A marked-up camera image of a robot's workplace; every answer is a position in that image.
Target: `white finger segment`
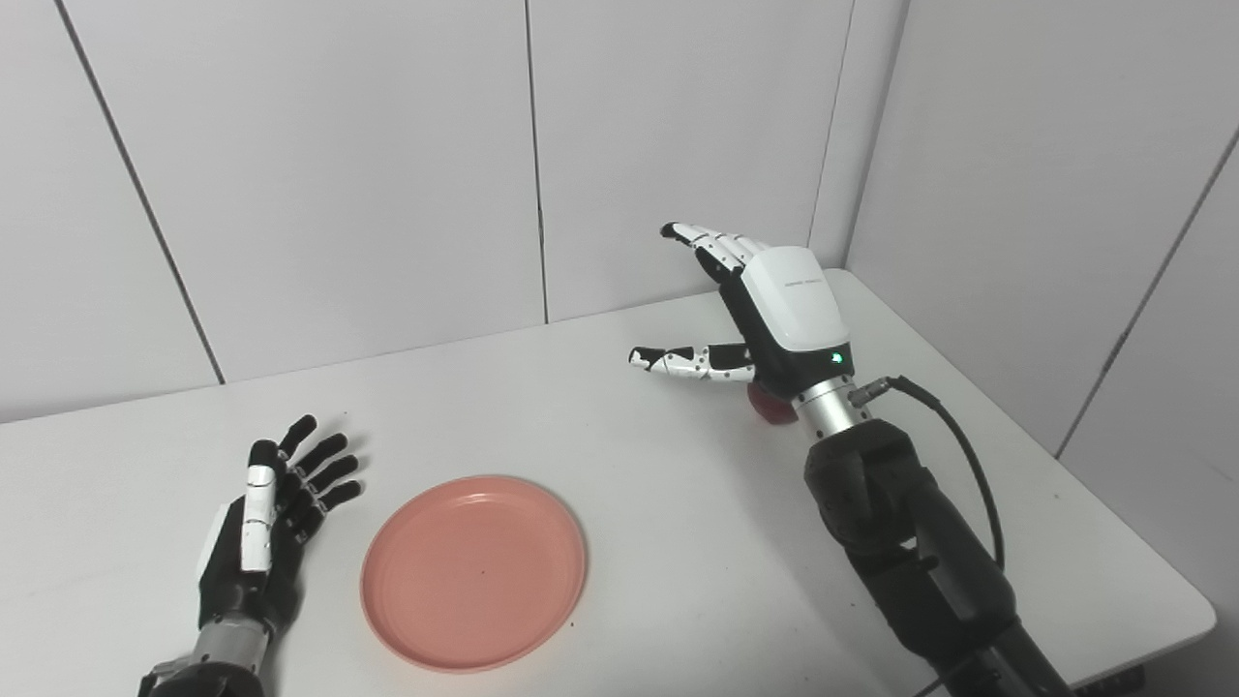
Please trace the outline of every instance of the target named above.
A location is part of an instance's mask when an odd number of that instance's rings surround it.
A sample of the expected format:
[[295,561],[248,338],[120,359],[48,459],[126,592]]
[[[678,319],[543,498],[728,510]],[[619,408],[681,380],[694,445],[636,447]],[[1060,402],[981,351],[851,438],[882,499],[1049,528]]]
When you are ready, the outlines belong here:
[[688,223],[672,223],[668,225],[672,233],[675,235],[678,241],[688,245],[693,245],[694,241],[701,239],[703,236],[714,236],[719,234],[717,232],[696,224]]
[[240,571],[271,571],[271,524],[275,522],[275,470],[250,465],[240,524]]
[[735,368],[719,368],[710,363],[710,348],[693,348],[691,358],[681,354],[688,348],[673,348],[663,352],[660,348],[633,348],[628,363],[646,373],[664,374],[673,378],[691,380],[717,380],[724,383],[752,383],[753,366],[747,364]]
[[740,240],[731,234],[715,235],[714,245],[720,251],[722,251],[722,254],[725,254],[724,256],[719,258],[719,260],[725,264],[731,259],[735,259],[740,265],[745,265],[748,262],[748,259],[752,258],[752,254],[750,254],[748,250],[745,249],[742,244],[740,244]]
[[745,250],[748,251],[750,256],[756,256],[757,253],[761,251],[762,249],[769,249],[769,245],[766,244],[764,241],[758,241],[756,239],[750,239],[750,238],[745,236],[743,234],[737,234],[736,235],[736,243],[740,244],[741,246],[743,246]]

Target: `silver cylindrical joint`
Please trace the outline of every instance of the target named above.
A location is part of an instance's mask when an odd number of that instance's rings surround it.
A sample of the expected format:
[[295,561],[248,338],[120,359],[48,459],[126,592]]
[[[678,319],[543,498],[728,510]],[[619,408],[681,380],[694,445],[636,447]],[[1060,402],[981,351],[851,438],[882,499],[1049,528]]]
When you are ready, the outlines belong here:
[[847,395],[854,390],[856,386],[851,379],[839,376],[819,383],[795,396],[792,409],[795,410],[800,423],[809,430],[810,438],[814,441],[830,438],[869,418],[867,410],[857,410],[847,400]]
[[263,623],[244,615],[227,615],[202,625],[191,660],[232,664],[258,672],[268,640]]

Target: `wall seam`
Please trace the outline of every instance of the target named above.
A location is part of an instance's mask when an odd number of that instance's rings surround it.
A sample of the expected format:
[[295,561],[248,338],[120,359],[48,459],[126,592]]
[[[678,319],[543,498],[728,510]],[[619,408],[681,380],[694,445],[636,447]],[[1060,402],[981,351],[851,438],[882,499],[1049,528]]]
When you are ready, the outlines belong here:
[[1101,371],[1098,374],[1097,380],[1093,381],[1093,386],[1084,397],[1084,404],[1080,406],[1079,412],[1077,412],[1075,418],[1072,420],[1072,426],[1068,427],[1062,444],[1059,444],[1058,449],[1054,451],[1054,458],[1062,458],[1063,452],[1067,449],[1067,444],[1070,443],[1072,437],[1075,436],[1075,430],[1079,428],[1080,421],[1084,420],[1084,413],[1088,412],[1088,409],[1093,405],[1093,400],[1101,389],[1101,384],[1105,383],[1105,378],[1110,374],[1110,369],[1114,368],[1114,361],[1123,352],[1123,347],[1131,336],[1131,331],[1140,319],[1140,314],[1144,313],[1145,306],[1149,305],[1149,300],[1152,297],[1154,291],[1157,290],[1157,284],[1160,284],[1162,276],[1166,275],[1166,269],[1170,266],[1171,260],[1173,260],[1175,254],[1178,253],[1178,248],[1183,243],[1183,238],[1187,236],[1187,232],[1191,229],[1192,223],[1196,222],[1196,215],[1204,206],[1206,198],[1209,197],[1209,191],[1213,189],[1213,184],[1218,181],[1218,176],[1222,175],[1222,170],[1230,158],[1230,154],[1234,152],[1237,142],[1239,142],[1239,126],[1235,128],[1234,132],[1230,135],[1230,140],[1227,142],[1227,146],[1222,150],[1222,156],[1218,157],[1217,163],[1213,165],[1213,171],[1209,172],[1209,177],[1204,181],[1204,187],[1201,189],[1199,196],[1196,197],[1192,209],[1187,213],[1187,219],[1183,220],[1183,227],[1181,227],[1178,234],[1175,235],[1175,240],[1171,243],[1170,249],[1162,258],[1161,265],[1157,266],[1157,272],[1154,274],[1152,280],[1149,282],[1149,287],[1145,288],[1144,295],[1140,297],[1140,302],[1136,305],[1136,311],[1131,313],[1131,318],[1127,319],[1127,324],[1119,333],[1119,338],[1115,339],[1114,347],[1110,348],[1110,354],[1105,358],[1105,363],[1101,364]]
[[865,188],[869,186],[869,170],[873,165],[873,152],[877,150],[877,140],[882,136],[882,120],[886,116],[886,100],[891,95],[891,83],[895,80],[895,67],[900,61],[900,48],[903,45],[903,31],[908,24],[908,10],[911,0],[903,0],[900,9],[900,26],[895,31],[895,41],[891,43],[891,58],[886,71],[886,85],[882,87],[882,99],[877,105],[877,124],[873,126],[873,135],[869,142],[869,154],[865,156],[865,166],[860,173],[860,188],[856,191],[856,201],[852,203],[851,222],[847,224],[847,239],[844,240],[844,255],[839,266],[846,269],[847,259],[851,256],[852,240],[856,238],[856,222],[860,219],[860,207],[865,201]]
[[813,209],[809,213],[809,234],[804,245],[813,241],[813,223],[818,219],[818,202],[821,199],[821,181],[826,178],[826,155],[830,152],[830,134],[835,131],[835,109],[839,106],[839,90],[844,80],[844,67],[847,64],[847,42],[851,40],[851,19],[856,14],[856,0],[847,9],[847,31],[844,32],[844,48],[839,54],[839,72],[835,74],[835,97],[830,102],[830,115],[826,118],[826,141],[821,145],[821,167],[818,170],[818,188],[813,196]]
[[538,105],[534,99],[534,42],[529,21],[529,0],[525,2],[525,66],[529,68],[529,126],[534,142],[534,196],[538,201],[538,258],[541,262],[543,323],[550,323],[550,297],[546,293],[546,225],[541,209],[541,161],[538,156]]
[[68,32],[69,41],[73,43],[73,51],[77,53],[78,62],[85,72],[87,82],[90,83],[90,90],[94,93],[95,102],[99,104],[103,119],[108,124],[108,131],[112,134],[112,140],[116,145],[120,160],[124,162],[125,171],[129,173],[129,181],[133,183],[134,191],[138,193],[138,199],[142,206],[142,210],[146,213],[146,222],[150,223],[151,230],[155,233],[155,239],[159,241],[160,250],[164,253],[164,260],[167,262],[169,270],[172,271],[172,279],[176,281],[176,287],[181,292],[181,300],[185,302],[185,308],[190,312],[190,321],[193,322],[193,329],[198,333],[198,340],[202,342],[203,352],[207,353],[207,360],[211,363],[211,370],[216,374],[216,381],[218,381],[219,385],[224,385],[224,374],[219,370],[219,361],[216,360],[216,353],[211,347],[211,340],[207,339],[207,332],[202,327],[202,319],[198,317],[198,311],[193,307],[193,301],[190,298],[190,290],[185,285],[185,279],[181,277],[181,270],[176,265],[176,259],[172,258],[172,249],[169,246],[167,239],[164,236],[164,230],[159,224],[159,219],[155,217],[155,209],[151,207],[150,198],[146,196],[146,188],[138,177],[138,168],[134,166],[134,161],[129,156],[129,149],[125,146],[125,141],[120,137],[120,129],[116,125],[116,119],[113,116],[112,109],[108,106],[108,102],[103,97],[103,88],[99,85],[99,80],[94,74],[94,68],[90,67],[90,61],[85,56],[85,48],[82,46],[82,40],[78,36],[77,28],[73,26],[73,20],[69,17],[68,9],[64,6],[63,0],[53,1],[56,2],[57,11],[61,14],[61,21],[64,22],[64,31]]

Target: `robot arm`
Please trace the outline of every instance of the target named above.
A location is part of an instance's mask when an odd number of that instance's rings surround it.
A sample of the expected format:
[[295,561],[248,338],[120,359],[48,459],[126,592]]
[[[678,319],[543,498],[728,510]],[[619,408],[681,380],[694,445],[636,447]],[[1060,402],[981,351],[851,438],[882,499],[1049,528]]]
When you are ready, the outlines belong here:
[[302,417],[276,446],[250,449],[245,495],[227,506],[198,581],[198,640],[193,651],[160,664],[139,697],[263,697],[258,671],[266,649],[292,623],[305,545],[336,506],[362,493],[342,433],[321,441],[291,467],[292,453],[317,427]]
[[[693,248],[745,338],[753,384],[789,404],[807,427],[804,477],[821,520],[900,641],[928,660],[952,695],[1069,696],[1020,625],[1001,568],[911,439],[870,418],[865,405],[887,389],[919,389],[906,379],[854,385],[850,333],[813,253],[683,223],[662,234]],[[712,363],[703,359],[704,350],[688,348],[629,355],[647,371],[684,378],[700,374],[688,366]]]

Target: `gray wall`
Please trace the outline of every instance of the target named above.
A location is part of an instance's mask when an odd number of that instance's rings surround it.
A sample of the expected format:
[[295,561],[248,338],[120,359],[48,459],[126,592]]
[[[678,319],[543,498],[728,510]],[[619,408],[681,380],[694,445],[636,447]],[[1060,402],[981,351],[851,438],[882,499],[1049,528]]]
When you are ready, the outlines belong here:
[[1237,347],[1232,156],[1062,456],[1217,608],[1212,635],[1154,664],[1150,695],[1239,693]]
[[[63,4],[244,380],[704,290],[673,218],[838,262],[902,1]],[[213,385],[53,0],[0,103],[0,421]]]
[[1158,697],[1239,693],[1239,162],[1173,254],[1237,35],[1224,0],[913,2],[847,261],[1217,605]]
[[1228,0],[912,4],[847,265],[1047,449],[1234,129],[1237,31]]

